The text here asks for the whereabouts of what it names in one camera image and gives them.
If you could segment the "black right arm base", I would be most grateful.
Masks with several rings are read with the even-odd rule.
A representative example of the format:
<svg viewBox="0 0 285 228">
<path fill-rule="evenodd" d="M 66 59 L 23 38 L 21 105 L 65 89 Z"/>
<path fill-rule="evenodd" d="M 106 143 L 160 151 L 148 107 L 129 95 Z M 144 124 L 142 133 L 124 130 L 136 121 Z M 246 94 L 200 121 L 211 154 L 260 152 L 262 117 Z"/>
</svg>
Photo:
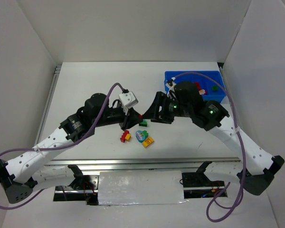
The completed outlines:
<svg viewBox="0 0 285 228">
<path fill-rule="evenodd" d="M 180 184 L 183 186 L 185 199 L 213 198 L 225 187 L 223 181 L 209 181 L 196 172 L 183 172 Z"/>
</svg>

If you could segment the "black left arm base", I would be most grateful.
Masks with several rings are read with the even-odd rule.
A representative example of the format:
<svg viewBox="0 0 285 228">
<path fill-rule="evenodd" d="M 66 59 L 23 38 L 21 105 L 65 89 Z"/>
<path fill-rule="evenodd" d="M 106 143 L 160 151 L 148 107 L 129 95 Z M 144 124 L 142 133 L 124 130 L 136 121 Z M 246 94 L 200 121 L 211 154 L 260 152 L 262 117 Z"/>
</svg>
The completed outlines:
<svg viewBox="0 0 285 228">
<path fill-rule="evenodd" d="M 97 206 L 99 175 L 85 175 L 80 186 L 56 186 L 54 202 L 80 201 L 86 205 Z"/>
</svg>

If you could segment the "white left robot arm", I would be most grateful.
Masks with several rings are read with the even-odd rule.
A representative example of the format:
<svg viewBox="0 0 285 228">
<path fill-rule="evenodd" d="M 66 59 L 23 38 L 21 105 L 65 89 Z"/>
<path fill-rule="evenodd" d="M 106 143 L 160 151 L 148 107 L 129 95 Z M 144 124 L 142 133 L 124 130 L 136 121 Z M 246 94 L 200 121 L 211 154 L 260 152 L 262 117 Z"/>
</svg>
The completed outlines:
<svg viewBox="0 0 285 228">
<path fill-rule="evenodd" d="M 50 168 L 45 165 L 62 152 L 73 148 L 81 139 L 95 133 L 95 128 L 119 124 L 123 131 L 142 122 L 133 107 L 138 100 L 133 92 L 122 93 L 116 107 L 108 105 L 105 94 L 96 93 L 84 106 L 64 120 L 46 139 L 26 150 L 20 156 L 4 161 L 0 159 L 0 183 L 10 204 L 23 201 L 34 191 L 53 186 L 69 186 L 80 189 L 92 181 L 77 165 Z"/>
</svg>

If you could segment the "small yellow lego brick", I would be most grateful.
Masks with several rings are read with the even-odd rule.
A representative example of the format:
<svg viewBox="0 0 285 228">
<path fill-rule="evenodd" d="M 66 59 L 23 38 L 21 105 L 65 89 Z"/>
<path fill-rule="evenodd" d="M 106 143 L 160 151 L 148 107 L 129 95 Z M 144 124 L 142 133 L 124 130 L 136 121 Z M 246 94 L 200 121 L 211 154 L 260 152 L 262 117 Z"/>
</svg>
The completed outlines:
<svg viewBox="0 0 285 228">
<path fill-rule="evenodd" d="M 125 140 L 126 140 L 127 142 L 129 142 L 130 139 L 131 139 L 131 135 L 128 133 L 128 134 L 125 136 Z"/>
</svg>

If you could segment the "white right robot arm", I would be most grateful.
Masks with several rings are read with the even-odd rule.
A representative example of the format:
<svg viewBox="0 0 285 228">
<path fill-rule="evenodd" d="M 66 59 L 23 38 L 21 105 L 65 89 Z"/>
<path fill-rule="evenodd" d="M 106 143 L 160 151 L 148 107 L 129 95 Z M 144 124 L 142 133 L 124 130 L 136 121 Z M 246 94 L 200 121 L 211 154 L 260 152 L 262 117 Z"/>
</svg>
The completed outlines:
<svg viewBox="0 0 285 228">
<path fill-rule="evenodd" d="M 201 129 L 221 140 L 242 163 L 205 161 L 197 170 L 199 179 L 241 184 L 252 195 L 261 195 L 284 164 L 284 159 L 260 148 L 238 127 L 228 111 L 217 101 L 204 101 L 197 86 L 189 81 L 168 83 L 168 94 L 157 92 L 149 109 L 139 115 L 130 111 L 122 128 L 128 129 L 143 119 L 171 124 L 175 117 L 189 117 Z"/>
</svg>

